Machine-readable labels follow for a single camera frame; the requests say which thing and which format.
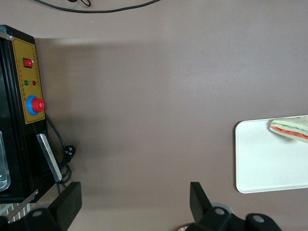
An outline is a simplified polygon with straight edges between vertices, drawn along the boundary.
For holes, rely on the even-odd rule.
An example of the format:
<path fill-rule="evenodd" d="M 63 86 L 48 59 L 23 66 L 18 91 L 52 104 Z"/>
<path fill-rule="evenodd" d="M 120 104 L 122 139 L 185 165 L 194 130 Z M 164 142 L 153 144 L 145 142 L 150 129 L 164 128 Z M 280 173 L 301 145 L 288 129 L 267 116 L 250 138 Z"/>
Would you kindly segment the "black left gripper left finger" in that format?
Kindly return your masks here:
<path fill-rule="evenodd" d="M 30 231 L 66 231 L 81 207 L 81 183 L 72 182 L 48 207 L 30 212 L 28 229 Z"/>

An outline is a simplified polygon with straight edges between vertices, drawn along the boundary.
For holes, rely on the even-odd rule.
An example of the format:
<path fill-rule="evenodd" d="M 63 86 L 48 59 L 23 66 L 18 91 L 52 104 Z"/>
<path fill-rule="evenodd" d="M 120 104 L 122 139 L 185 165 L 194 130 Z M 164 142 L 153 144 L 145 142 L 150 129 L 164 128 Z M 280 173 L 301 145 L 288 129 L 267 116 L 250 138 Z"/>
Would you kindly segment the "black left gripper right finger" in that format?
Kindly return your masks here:
<path fill-rule="evenodd" d="M 243 221 L 230 207 L 211 203 L 199 182 L 190 183 L 191 231 L 242 231 Z"/>

